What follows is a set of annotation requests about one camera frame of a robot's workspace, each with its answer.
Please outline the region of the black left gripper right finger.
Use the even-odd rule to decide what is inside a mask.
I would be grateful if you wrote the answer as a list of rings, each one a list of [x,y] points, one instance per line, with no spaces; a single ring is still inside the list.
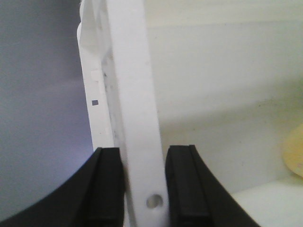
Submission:
[[[172,227],[257,227],[226,191],[194,145],[169,147],[165,175]]]

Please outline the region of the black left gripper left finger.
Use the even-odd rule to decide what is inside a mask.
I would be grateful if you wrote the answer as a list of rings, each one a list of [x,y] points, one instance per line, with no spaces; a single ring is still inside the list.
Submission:
[[[125,177],[119,148],[98,148],[63,185],[2,227],[121,227]]]

